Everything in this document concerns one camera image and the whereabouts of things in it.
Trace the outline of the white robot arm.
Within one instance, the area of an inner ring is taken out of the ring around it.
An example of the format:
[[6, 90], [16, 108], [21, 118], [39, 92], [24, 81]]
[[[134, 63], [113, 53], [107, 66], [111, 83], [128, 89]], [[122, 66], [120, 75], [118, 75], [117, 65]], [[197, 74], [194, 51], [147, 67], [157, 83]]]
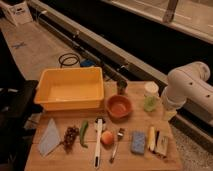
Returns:
[[209, 66], [200, 61], [172, 69], [161, 94], [165, 109], [180, 109], [191, 100], [213, 116], [213, 86], [207, 83], [209, 78]]

